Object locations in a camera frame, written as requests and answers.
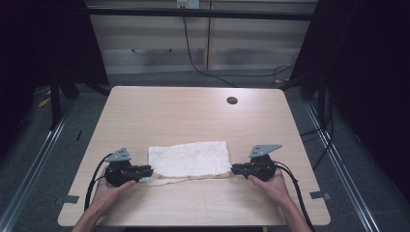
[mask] white cloth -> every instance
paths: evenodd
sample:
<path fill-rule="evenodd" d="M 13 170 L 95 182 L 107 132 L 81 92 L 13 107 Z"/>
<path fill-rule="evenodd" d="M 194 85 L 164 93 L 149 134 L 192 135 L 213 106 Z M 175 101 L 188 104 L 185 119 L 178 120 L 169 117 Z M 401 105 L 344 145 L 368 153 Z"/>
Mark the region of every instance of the white cloth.
<path fill-rule="evenodd" d="M 225 178 L 230 175 L 231 167 L 224 141 L 150 147 L 149 164 L 154 174 L 142 185 L 162 186 L 187 180 Z"/>

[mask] black curtain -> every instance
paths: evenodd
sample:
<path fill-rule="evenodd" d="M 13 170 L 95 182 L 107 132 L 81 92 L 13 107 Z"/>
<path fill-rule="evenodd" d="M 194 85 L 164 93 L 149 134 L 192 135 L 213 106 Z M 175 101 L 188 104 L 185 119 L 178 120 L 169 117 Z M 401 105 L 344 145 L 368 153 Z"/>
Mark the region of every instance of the black curtain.
<path fill-rule="evenodd" d="M 0 149 L 13 142 L 33 91 L 51 83 L 108 85 L 103 58 L 82 0 L 0 3 Z"/>
<path fill-rule="evenodd" d="M 302 81 L 305 98 L 324 77 L 340 112 L 410 202 L 409 3 L 319 1 L 317 11 L 292 76 L 312 73 Z"/>

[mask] left hand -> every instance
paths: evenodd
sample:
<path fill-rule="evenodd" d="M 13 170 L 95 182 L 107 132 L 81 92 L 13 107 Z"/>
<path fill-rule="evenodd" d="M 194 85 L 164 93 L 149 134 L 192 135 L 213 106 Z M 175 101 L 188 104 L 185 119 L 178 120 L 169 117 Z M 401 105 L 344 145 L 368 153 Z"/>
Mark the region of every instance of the left hand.
<path fill-rule="evenodd" d="M 108 210 L 111 209 L 123 191 L 136 185 L 136 181 L 129 181 L 125 182 L 118 188 L 112 186 L 103 177 L 106 168 L 107 166 L 102 172 L 102 178 L 97 182 L 96 193 L 94 194 L 93 202 L 90 205 L 90 208 L 94 208 L 100 216 L 105 215 Z"/>

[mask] wire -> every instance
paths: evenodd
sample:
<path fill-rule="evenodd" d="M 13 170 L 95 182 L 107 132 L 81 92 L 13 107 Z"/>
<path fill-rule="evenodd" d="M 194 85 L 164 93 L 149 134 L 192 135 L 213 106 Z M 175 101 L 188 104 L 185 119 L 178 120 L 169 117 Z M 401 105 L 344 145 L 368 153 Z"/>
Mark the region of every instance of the wire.
<path fill-rule="evenodd" d="M 326 116 L 325 125 L 328 125 L 329 122 L 332 120 L 332 117 L 333 117 L 333 104 L 334 104 L 334 101 L 331 98 L 331 95 L 329 94 L 329 92 L 328 92 L 328 99 L 329 99 L 329 109 L 328 109 L 328 115 Z M 306 136 L 306 135 L 309 135 L 309 134 L 313 134 L 313 133 L 316 133 L 318 131 L 324 130 L 324 128 L 326 128 L 326 127 L 321 126 L 318 129 L 313 129 L 313 130 L 309 130 L 307 132 L 300 133 L 300 136 Z"/>
<path fill-rule="evenodd" d="M 97 168 L 96 168 L 96 171 L 94 172 L 93 178 L 91 179 L 90 185 L 88 186 L 88 189 L 87 189 L 87 194 L 85 195 L 84 211 L 86 211 L 86 210 L 88 209 L 88 207 L 90 206 L 90 198 L 91 198 L 91 193 L 93 192 L 94 184 L 95 184 L 100 178 L 102 178 L 102 177 L 100 177 L 100 178 L 98 178 L 98 179 L 96 180 L 97 173 L 99 172 L 100 167 L 102 166 L 102 164 L 103 164 L 103 162 L 105 161 L 105 159 L 108 158 L 108 157 L 111 156 L 111 155 L 112 155 L 112 154 L 106 155 L 106 156 L 100 161 L 99 165 L 98 165 Z"/>
<path fill-rule="evenodd" d="M 96 182 L 97 182 L 99 179 L 102 179 L 102 178 L 105 178 L 105 176 L 101 176 L 101 177 L 97 178 Z"/>
<path fill-rule="evenodd" d="M 277 168 L 285 171 L 289 175 L 289 177 L 292 179 L 293 185 L 295 186 L 296 193 L 298 194 L 299 204 L 301 205 L 302 213 L 305 216 L 305 220 L 307 222 L 308 227 L 310 227 L 311 231 L 314 232 L 315 230 L 314 230 L 314 227 L 311 224 L 310 218 L 308 216 L 308 212 L 307 212 L 307 209 L 305 207 L 304 199 L 302 197 L 301 189 L 299 188 L 298 180 L 296 180 L 295 176 L 293 176 L 292 172 L 290 171 L 290 169 L 286 165 L 284 165 L 284 167 L 280 166 L 280 165 L 277 165 Z"/>
<path fill-rule="evenodd" d="M 300 85 L 302 82 L 303 78 L 306 78 L 307 76 L 309 76 L 310 74 L 314 73 L 314 71 L 309 71 L 303 75 L 300 75 L 299 77 L 294 77 L 292 79 L 290 79 L 286 84 L 282 85 L 279 87 L 279 89 L 281 91 L 286 91 L 294 86 Z"/>
<path fill-rule="evenodd" d="M 334 140 L 334 130 L 335 130 L 335 125 L 334 125 L 334 120 L 333 120 L 333 107 L 334 107 L 334 100 L 330 94 L 330 92 L 328 92 L 328 101 L 329 101 L 329 121 L 331 122 L 331 135 L 329 137 L 329 139 L 326 138 L 327 141 L 327 146 L 325 148 L 325 150 L 323 151 L 323 153 L 320 155 L 319 159 L 317 160 L 316 164 L 313 166 L 313 171 L 316 170 L 317 165 L 319 165 L 320 161 L 325 157 L 326 153 L 329 151 L 329 148 L 331 147 L 331 145 L 333 144 L 333 140 Z"/>
<path fill-rule="evenodd" d="M 290 65 L 290 66 L 279 66 L 279 67 L 274 68 L 274 72 L 273 72 L 273 73 L 270 73 L 270 74 L 218 74 L 218 75 L 216 75 L 216 74 L 210 74 L 210 73 L 206 73 L 206 72 L 200 71 L 200 70 L 195 66 L 195 64 L 193 63 L 193 61 L 192 61 L 192 56 L 191 56 L 191 54 L 190 54 L 190 40 L 188 39 L 187 18 L 186 18 L 186 17 L 183 17 L 183 21 L 184 21 L 185 39 L 186 39 L 186 41 L 187 41 L 188 55 L 189 55 L 189 57 L 190 57 L 190 64 L 193 66 L 193 68 L 194 68 L 197 72 L 199 72 L 199 73 L 201 73 L 201 74 L 204 74 L 204 75 L 207 75 L 207 76 L 214 77 L 214 78 L 216 78 L 216 79 L 219 79 L 219 80 L 223 81 L 224 83 L 228 84 L 229 86 L 232 86 L 232 87 L 234 87 L 234 88 L 239 88 L 238 86 L 236 86 L 236 85 L 234 85 L 234 84 L 232 84 L 232 83 L 226 81 L 226 80 L 223 79 L 222 77 L 228 77 L 228 76 L 233 76 L 233 77 L 269 77 L 269 76 L 273 76 L 273 77 L 274 77 L 274 80 L 273 80 L 272 84 L 268 87 L 268 88 L 272 88 L 272 87 L 275 85 L 275 83 L 276 83 L 277 75 L 278 75 L 279 73 L 285 72 L 285 71 L 286 71 L 287 69 L 289 69 L 289 68 L 293 68 L 293 66 L 294 66 L 294 65 Z"/>
<path fill-rule="evenodd" d="M 317 139 L 318 137 L 319 137 L 319 135 L 316 135 L 315 137 L 313 137 L 313 138 L 311 138 L 311 139 L 308 139 L 308 140 L 303 141 L 303 143 L 309 143 L 309 142 L 311 142 L 311 141 Z"/>

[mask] gray floor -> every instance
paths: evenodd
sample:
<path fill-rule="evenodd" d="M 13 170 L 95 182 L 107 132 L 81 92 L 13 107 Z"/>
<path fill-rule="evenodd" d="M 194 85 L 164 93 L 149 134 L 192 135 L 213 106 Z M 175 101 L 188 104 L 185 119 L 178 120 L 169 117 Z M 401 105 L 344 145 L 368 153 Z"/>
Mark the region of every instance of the gray floor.
<path fill-rule="evenodd" d="M 272 71 L 219 71 L 217 74 L 264 74 Z M 288 75 L 279 75 L 283 81 Z M 243 88 L 267 88 L 274 81 L 269 77 L 224 77 L 235 86 Z M 156 72 L 142 74 L 119 74 L 109 77 L 111 85 L 153 85 L 153 86 L 209 86 L 230 87 L 211 76 L 198 72 Z M 80 96 L 74 101 L 66 124 L 51 150 L 40 176 L 17 218 L 13 231 L 70 231 L 57 223 L 62 205 L 56 204 L 57 197 L 67 195 L 82 156 L 91 139 L 94 128 L 107 97 L 93 90 L 79 86 Z M 300 133 L 311 131 L 314 125 L 301 100 L 299 88 L 285 92 L 292 114 Z M 0 213 L 4 213 L 13 199 L 19 184 L 25 177 L 48 134 L 51 122 L 50 105 L 37 108 L 43 96 L 36 96 L 33 107 L 22 124 L 20 138 L 0 164 Z M 62 101 L 63 106 L 69 101 Z M 380 231 L 410 231 L 410 207 L 383 171 L 374 163 L 366 145 L 357 143 L 355 133 L 346 120 L 334 110 L 334 142 L 343 163 L 350 172 L 359 192 L 374 216 Z M 325 147 L 317 133 L 303 136 L 305 148 L 314 165 Z M 366 231 L 351 202 L 334 165 L 326 156 L 315 170 L 319 186 L 330 194 L 327 206 L 332 218 L 329 225 L 318 226 L 317 231 Z M 98 231 L 122 231 L 122 228 L 99 228 Z M 273 227 L 272 231 L 287 231 L 287 228 Z"/>

